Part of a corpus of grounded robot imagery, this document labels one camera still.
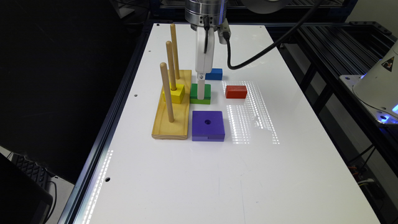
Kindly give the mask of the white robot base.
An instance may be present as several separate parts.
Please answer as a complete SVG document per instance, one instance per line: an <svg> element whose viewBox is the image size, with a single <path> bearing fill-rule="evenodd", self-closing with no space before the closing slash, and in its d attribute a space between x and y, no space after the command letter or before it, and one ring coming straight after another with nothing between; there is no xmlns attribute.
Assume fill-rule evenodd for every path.
<svg viewBox="0 0 398 224"><path fill-rule="evenodd" d="M380 124L397 124L397 44L364 75L340 80Z"/></svg>

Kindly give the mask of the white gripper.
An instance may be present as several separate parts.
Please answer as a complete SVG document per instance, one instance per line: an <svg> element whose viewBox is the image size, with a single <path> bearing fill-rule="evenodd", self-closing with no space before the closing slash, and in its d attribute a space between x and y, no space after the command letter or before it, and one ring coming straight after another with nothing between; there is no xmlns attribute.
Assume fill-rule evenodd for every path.
<svg viewBox="0 0 398 224"><path fill-rule="evenodd" d="M205 97L205 75L210 73L213 67L213 56L215 46L214 29L208 31L204 27L197 27L195 70L197 72L197 98L203 100Z"/></svg>

